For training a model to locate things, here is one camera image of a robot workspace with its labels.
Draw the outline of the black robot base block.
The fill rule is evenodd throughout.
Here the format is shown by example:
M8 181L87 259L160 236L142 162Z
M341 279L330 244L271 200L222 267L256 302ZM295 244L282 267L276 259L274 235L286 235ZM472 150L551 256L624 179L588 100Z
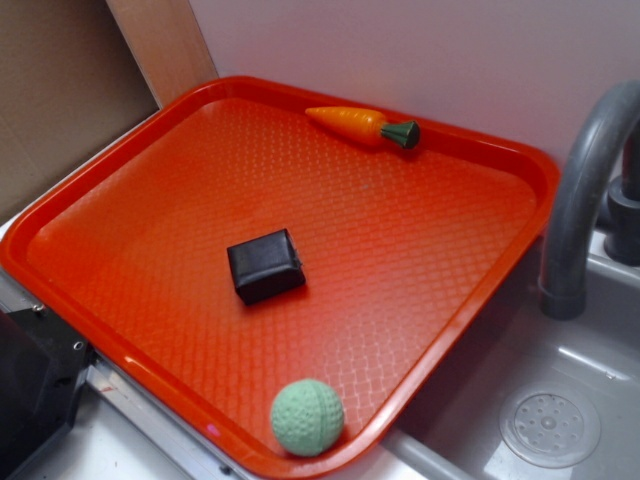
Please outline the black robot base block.
M54 311L1 314L1 477L13 479L75 423L89 341Z

